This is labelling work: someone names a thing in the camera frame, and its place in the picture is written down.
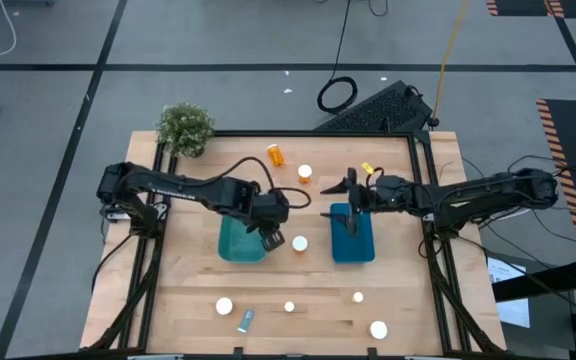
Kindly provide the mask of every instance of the wooden table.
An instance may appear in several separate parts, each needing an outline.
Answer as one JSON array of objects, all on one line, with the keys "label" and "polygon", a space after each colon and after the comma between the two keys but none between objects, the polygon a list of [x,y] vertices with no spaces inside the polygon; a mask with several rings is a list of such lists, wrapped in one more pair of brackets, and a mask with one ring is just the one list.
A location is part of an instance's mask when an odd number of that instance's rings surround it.
[{"label": "wooden table", "polygon": [[[434,132],[431,139],[437,173],[443,169],[440,184],[464,181],[456,135]],[[133,133],[126,159],[150,167],[155,141],[154,132]],[[375,260],[338,265],[331,256],[330,220],[319,216],[332,202],[347,201],[346,195],[322,196],[319,191],[337,184],[349,166],[357,168],[362,181],[364,162],[412,181],[407,141],[384,137],[217,137],[200,158],[180,159],[177,174],[208,178],[250,155],[269,163],[265,150],[273,143],[279,144],[286,160],[285,166],[270,169],[277,186],[301,187],[312,196],[312,205],[291,210],[282,226],[288,241],[306,236],[308,250],[296,255],[290,245],[284,245],[259,264],[228,263],[217,255],[221,217],[197,203],[173,200],[147,350],[227,354],[242,346],[246,354],[365,355],[367,347],[376,347],[380,355],[441,354],[428,264],[417,254],[423,238],[420,220],[405,213],[374,215]],[[427,182],[420,144],[418,152]],[[297,167],[304,163],[314,172],[306,186],[300,185],[297,177]],[[255,163],[245,163],[231,176],[254,179],[262,189],[268,188],[263,171]],[[303,202],[299,194],[287,196],[294,204]],[[110,226],[104,254],[127,231],[127,222]],[[474,225],[467,225],[461,234],[480,241]],[[136,243],[132,240],[99,274],[82,346],[93,343],[124,305]],[[476,246],[460,240],[453,240],[453,253],[465,306],[490,338],[505,348],[484,255]],[[361,304],[350,300],[356,291],[364,294]],[[215,312],[215,302],[223,296],[234,303],[228,316]],[[295,303],[294,313],[284,312],[286,301]],[[237,326],[247,308],[254,309],[255,317],[248,334],[242,334]],[[454,313],[447,302],[446,312],[452,346],[458,349]],[[136,343],[140,317],[141,310],[137,310],[131,344]],[[385,340],[370,337],[369,325],[375,320],[388,325]]]}]

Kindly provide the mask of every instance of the concrete floor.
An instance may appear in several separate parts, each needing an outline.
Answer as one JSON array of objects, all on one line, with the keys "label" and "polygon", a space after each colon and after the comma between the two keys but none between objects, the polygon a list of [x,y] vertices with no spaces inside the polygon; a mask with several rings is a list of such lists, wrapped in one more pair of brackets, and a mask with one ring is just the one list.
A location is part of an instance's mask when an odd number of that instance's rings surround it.
[{"label": "concrete floor", "polygon": [[[11,18],[19,40],[0,64],[95,64],[117,4],[10,6],[9,13],[18,12]],[[365,1],[353,1],[340,61],[439,64],[459,5],[391,0],[388,15],[376,18]],[[331,63],[344,9],[341,0],[128,0],[108,63]],[[576,20],[566,22],[576,42]],[[10,41],[0,9],[0,51]],[[483,1],[471,2],[450,63],[574,65],[552,18],[492,17]],[[403,80],[434,104],[436,72],[340,74],[355,78],[358,101]],[[124,158],[132,131],[153,129],[161,108],[179,99],[208,108],[219,129],[313,129],[329,118],[315,101],[329,76],[286,76],[279,69],[104,72],[8,356],[77,349],[101,253],[94,192],[103,168]],[[0,330],[91,77],[88,71],[0,70]],[[287,88],[293,92],[285,94]],[[345,96],[335,89],[327,100]],[[485,174],[525,154],[549,156],[537,98],[576,100],[576,72],[449,72],[439,129],[456,131],[463,155]],[[525,164],[553,169],[547,162]],[[478,176],[466,169],[469,178]],[[541,216],[553,231],[574,236],[567,211]],[[550,236],[530,215],[494,227],[546,262],[576,260],[575,244]],[[493,250],[524,256],[491,233],[482,237]]]}]

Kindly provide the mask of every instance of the green plant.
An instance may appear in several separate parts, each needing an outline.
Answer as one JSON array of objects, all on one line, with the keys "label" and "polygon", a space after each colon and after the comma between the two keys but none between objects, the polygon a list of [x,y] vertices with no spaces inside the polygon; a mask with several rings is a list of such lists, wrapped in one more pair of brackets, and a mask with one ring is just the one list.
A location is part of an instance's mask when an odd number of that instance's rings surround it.
[{"label": "green plant", "polygon": [[206,110],[187,102],[164,106],[157,124],[159,142],[166,144],[171,155],[197,157],[215,130],[214,119]]}]

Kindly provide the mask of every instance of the white paper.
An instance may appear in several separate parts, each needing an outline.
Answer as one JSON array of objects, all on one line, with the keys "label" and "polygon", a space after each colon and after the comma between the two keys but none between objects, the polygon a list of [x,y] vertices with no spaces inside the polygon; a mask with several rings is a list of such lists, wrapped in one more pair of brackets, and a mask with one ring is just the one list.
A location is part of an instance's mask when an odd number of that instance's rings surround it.
[{"label": "white paper", "polygon": [[[523,266],[515,265],[517,268],[526,271]],[[488,258],[488,274],[490,281],[495,283],[522,276],[523,274],[497,259]],[[505,323],[530,328],[530,310],[528,299],[504,301],[497,303],[499,319]]]}]

